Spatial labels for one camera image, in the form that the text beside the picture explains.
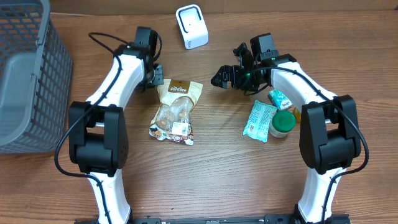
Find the teal tissue pack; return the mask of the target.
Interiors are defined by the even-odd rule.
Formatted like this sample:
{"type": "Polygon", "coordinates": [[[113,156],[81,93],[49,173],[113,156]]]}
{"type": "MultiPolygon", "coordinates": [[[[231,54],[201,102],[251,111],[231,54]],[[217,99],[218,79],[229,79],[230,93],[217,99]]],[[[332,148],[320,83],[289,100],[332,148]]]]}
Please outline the teal tissue pack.
{"type": "Polygon", "coordinates": [[[278,110],[287,110],[293,106],[293,103],[277,89],[271,90],[268,97],[278,110]]]}

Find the brown snack pouch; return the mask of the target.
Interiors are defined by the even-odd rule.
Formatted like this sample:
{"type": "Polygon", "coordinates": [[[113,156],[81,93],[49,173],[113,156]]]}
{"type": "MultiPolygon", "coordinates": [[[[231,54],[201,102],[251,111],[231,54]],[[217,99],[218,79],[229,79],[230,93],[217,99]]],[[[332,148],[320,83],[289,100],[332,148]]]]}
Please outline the brown snack pouch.
{"type": "Polygon", "coordinates": [[[149,134],[160,141],[167,139],[192,146],[191,113],[202,90],[203,85],[198,82],[165,79],[157,87],[160,106],[150,122],[149,134]]]}

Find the teal wipes packet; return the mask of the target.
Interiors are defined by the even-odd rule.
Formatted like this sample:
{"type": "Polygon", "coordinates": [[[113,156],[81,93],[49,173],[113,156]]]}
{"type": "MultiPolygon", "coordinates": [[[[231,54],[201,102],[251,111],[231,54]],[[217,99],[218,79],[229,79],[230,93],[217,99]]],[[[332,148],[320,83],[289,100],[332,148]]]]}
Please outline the teal wipes packet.
{"type": "Polygon", "coordinates": [[[243,136],[249,136],[252,139],[266,143],[269,134],[269,124],[276,111],[277,108],[275,106],[255,100],[247,124],[243,129],[243,136]]]}

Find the green lid jar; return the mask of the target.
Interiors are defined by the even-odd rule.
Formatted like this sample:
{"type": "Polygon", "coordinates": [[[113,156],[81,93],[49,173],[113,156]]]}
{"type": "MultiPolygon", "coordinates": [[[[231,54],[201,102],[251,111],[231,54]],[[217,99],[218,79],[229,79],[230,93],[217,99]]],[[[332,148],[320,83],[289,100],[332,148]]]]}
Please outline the green lid jar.
{"type": "Polygon", "coordinates": [[[296,119],[291,112],[278,111],[272,117],[269,132],[273,137],[283,138],[294,129],[295,125],[296,119]]]}

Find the yellow dish soap bottle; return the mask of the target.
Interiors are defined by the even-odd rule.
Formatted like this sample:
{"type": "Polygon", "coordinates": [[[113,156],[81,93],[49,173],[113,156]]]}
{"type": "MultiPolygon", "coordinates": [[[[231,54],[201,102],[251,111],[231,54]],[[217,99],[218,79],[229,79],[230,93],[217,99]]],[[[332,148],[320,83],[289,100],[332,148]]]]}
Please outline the yellow dish soap bottle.
{"type": "Polygon", "coordinates": [[[292,114],[294,115],[296,122],[301,123],[302,115],[297,107],[292,110],[292,114]]]}

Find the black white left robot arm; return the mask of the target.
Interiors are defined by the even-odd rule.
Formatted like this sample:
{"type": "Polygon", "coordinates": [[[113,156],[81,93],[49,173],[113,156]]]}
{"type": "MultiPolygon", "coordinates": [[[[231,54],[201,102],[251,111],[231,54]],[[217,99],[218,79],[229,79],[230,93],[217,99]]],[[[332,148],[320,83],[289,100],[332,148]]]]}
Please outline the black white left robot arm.
{"type": "Polygon", "coordinates": [[[122,40],[110,52],[113,65],[99,88],[86,101],[74,101],[68,112],[69,156],[94,191],[99,216],[95,223],[129,223],[131,206],[124,194],[122,168],[129,140],[124,109],[134,90],[145,91],[164,82],[157,63],[161,36],[139,26],[132,42],[122,40]]]}

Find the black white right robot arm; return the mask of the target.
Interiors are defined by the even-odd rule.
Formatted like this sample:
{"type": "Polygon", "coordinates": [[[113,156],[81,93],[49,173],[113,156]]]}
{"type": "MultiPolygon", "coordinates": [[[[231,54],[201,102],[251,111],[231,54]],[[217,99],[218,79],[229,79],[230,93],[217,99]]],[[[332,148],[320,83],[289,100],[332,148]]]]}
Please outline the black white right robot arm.
{"type": "Polygon", "coordinates": [[[358,126],[356,103],[317,84],[290,54],[281,55],[270,33],[253,37],[233,50],[239,65],[223,65],[211,79],[255,95],[271,86],[301,114],[299,149],[308,166],[302,198],[291,215],[266,215],[265,223],[350,223],[331,211],[338,182],[351,174],[353,159],[368,147],[358,126]]]}

